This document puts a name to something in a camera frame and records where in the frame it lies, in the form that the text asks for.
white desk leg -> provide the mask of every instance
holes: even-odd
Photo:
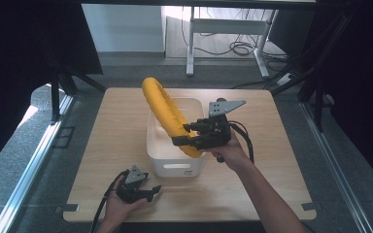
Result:
[[[261,72],[261,76],[264,79],[269,79],[270,77],[269,77],[268,70],[266,69],[265,63],[264,63],[263,58],[262,58],[262,51],[265,47],[265,42],[266,42],[266,39],[268,38],[269,30],[271,29],[272,20],[274,19],[275,12],[276,12],[276,10],[273,10],[272,13],[271,13],[271,16],[266,20],[264,32],[263,32],[261,40],[259,42],[259,46],[254,51],[254,56],[255,56],[255,59],[256,59],[256,63],[258,63],[259,71]]]
[[[189,45],[187,47],[186,54],[186,75],[193,76],[193,14],[194,7],[190,8],[190,21],[189,21]]]

gray carpet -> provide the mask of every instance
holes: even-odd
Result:
[[[194,77],[188,78],[186,66],[178,61],[145,62],[140,59],[137,63],[135,59],[135,63],[131,65],[104,66],[103,76],[92,77],[107,87],[140,87],[145,77],[156,77],[165,87],[179,88],[231,88],[241,83],[262,81],[255,62],[254,64],[248,62],[249,65],[237,65],[233,61],[214,61],[214,63],[217,65],[195,65]],[[70,223],[63,220],[60,211],[68,199],[103,97],[102,93],[87,83],[78,79],[74,80],[79,91],[74,96],[72,109],[62,125],[65,132],[70,130],[70,127],[75,129],[71,141],[66,148],[53,147],[50,150],[17,215],[11,232],[86,232],[90,228],[90,223]],[[260,83],[245,88],[263,88],[264,85],[265,83]],[[309,229],[312,229],[311,232],[358,232],[352,215],[299,107],[296,99],[298,89],[299,86],[295,86],[277,95],[275,102],[311,197],[319,206],[317,218],[305,223]],[[42,125],[30,125],[28,132],[32,130],[39,134],[40,130],[45,130],[46,126],[43,127]],[[373,171],[338,128],[328,110],[323,112],[323,130],[373,225]],[[32,138],[36,138],[36,141],[40,140],[37,136],[27,137],[31,141],[34,141]],[[54,145],[62,146],[64,142],[59,140]],[[23,147],[21,143],[15,143],[13,153],[25,154],[25,160],[27,160],[27,155],[34,150],[33,145],[29,146],[30,151],[25,152],[16,149],[19,147]],[[2,164],[16,163],[10,160],[2,162]],[[11,188],[17,183],[15,177],[22,172],[21,169],[15,168],[3,167],[2,169],[0,168],[0,188],[2,188],[0,210],[11,194]],[[121,230],[122,232],[254,232],[254,230],[262,232],[258,222],[125,224]]]

wall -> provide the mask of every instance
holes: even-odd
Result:
[[[83,4],[97,51],[164,52],[159,6]]]

white plastic bin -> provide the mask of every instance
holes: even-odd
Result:
[[[173,98],[188,122],[204,117],[202,104],[194,98]],[[201,171],[203,158],[192,158],[172,144],[153,112],[150,112],[147,151],[159,177],[196,177]]]

wooden tabletop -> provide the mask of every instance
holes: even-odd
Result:
[[[266,90],[171,89],[173,97],[201,101],[208,116],[208,104],[218,98],[246,100],[247,104],[227,114],[243,123],[254,145],[255,164],[287,201],[300,219],[313,219],[316,211],[304,211],[311,197],[294,157],[274,100]],[[131,215],[128,222],[229,221],[259,219],[253,204],[235,173],[204,155],[202,170],[194,178],[160,178],[153,172],[147,153],[150,107],[141,88],[110,88],[105,93],[85,154],[67,204],[78,204],[76,212],[64,212],[68,221],[92,221],[101,198],[116,175],[132,165],[150,173],[142,186],[162,185],[153,202]],[[238,136],[246,148],[242,137]]]

